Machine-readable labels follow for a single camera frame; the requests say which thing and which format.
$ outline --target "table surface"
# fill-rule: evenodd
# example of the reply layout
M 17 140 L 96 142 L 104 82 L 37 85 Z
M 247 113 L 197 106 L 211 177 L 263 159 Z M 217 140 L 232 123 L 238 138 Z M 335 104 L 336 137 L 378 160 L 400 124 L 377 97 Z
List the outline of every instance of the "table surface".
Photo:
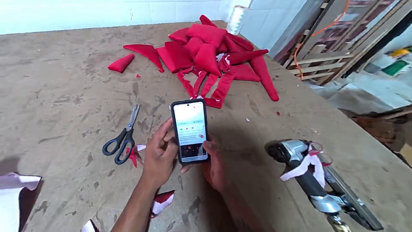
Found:
M 0 36 L 0 172 L 43 177 L 25 231 L 78 231 L 92 219 L 110 231 L 142 167 L 116 165 L 102 145 L 126 126 L 133 104 L 142 107 L 134 139 L 146 143 L 170 116 L 168 105 L 188 95 L 136 54 L 125 72 L 107 66 L 130 54 L 125 44 L 162 46 L 191 23 L 173 23 Z M 234 81 L 222 109 L 208 107 L 209 131 L 230 160 L 228 173 L 268 231 L 332 231 L 284 165 L 264 145 L 287 138 L 318 141 L 334 167 L 389 232 L 412 231 L 412 171 L 395 155 L 278 63 L 266 57 L 280 101 L 261 83 Z M 160 192 L 173 203 L 149 231 L 234 231 L 219 194 L 199 169 L 178 165 Z M 342 214 L 352 231 L 366 231 Z

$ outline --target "smartphone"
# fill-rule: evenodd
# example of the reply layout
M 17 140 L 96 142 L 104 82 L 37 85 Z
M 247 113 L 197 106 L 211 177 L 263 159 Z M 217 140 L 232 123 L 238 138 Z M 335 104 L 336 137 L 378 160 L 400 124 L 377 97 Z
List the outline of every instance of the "smartphone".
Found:
M 175 138 L 179 145 L 179 163 L 203 163 L 210 155 L 203 148 L 208 140 L 206 104 L 203 99 L 173 102 L 171 105 Z

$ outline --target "scissors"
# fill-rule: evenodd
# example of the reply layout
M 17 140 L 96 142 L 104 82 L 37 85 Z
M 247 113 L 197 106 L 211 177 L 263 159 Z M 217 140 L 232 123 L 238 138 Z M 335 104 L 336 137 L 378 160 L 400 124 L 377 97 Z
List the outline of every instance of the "scissors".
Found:
M 117 153 L 116 157 L 115 157 L 115 163 L 116 164 L 122 164 L 124 162 L 126 162 L 126 160 L 129 158 L 130 154 L 131 154 L 131 150 L 134 147 L 134 140 L 133 140 L 133 125 L 134 122 L 136 121 L 136 117 L 137 114 L 139 113 L 140 110 L 140 104 L 137 104 L 133 107 L 133 111 L 130 115 L 130 121 L 127 124 L 127 127 L 123 129 L 123 131 L 120 133 L 119 136 L 117 136 L 116 138 L 107 141 L 107 143 L 105 143 L 103 145 L 103 154 L 106 156 L 111 156 L 113 155 L 117 150 L 120 151 Z M 112 144 L 116 142 L 116 147 L 110 152 L 107 150 L 107 148 Z M 124 149 L 126 148 L 127 144 L 130 144 L 130 150 L 129 152 L 126 154 L 125 158 L 123 160 L 120 159 L 120 156 L 122 155 Z

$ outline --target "scissor blade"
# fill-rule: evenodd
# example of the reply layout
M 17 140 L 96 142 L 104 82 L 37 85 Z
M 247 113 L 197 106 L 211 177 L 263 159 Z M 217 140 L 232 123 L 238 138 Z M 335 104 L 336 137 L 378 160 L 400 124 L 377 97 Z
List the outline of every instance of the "scissor blade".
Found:
M 137 104 L 133 107 L 133 111 L 131 112 L 130 115 L 130 121 L 127 124 L 126 130 L 129 131 L 133 128 L 134 122 L 136 121 L 137 114 L 139 113 L 140 110 L 140 104 Z

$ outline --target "orange cable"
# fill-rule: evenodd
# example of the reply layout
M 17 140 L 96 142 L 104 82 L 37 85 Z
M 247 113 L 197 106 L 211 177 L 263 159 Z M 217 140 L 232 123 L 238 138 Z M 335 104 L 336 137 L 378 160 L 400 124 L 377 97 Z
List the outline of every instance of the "orange cable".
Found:
M 335 25 L 335 23 L 337 23 L 337 22 L 345 15 L 345 13 L 348 11 L 350 1 L 351 1 L 351 0 L 346 0 L 346 6 L 345 6 L 343 12 L 339 15 L 338 18 L 336 18 L 329 26 L 323 28 L 322 30 L 320 30 L 320 31 L 318 31 L 318 32 L 316 32 L 316 33 L 313 33 L 310 37 L 316 36 L 316 35 L 318 35 L 319 33 L 323 32 L 324 30 L 328 29 L 329 27 Z M 300 43 L 300 44 L 296 47 L 295 54 L 293 55 L 293 60 L 295 61 L 296 67 L 297 67 L 297 68 L 299 69 L 299 71 L 300 71 L 300 77 L 299 77 L 300 80 L 302 80 L 302 78 L 303 78 L 303 70 L 300 68 L 299 64 L 297 63 L 296 56 L 297 56 L 297 52 L 299 51 L 299 49 L 300 49 L 300 47 L 302 46 L 302 44 L 303 44 L 303 42 Z

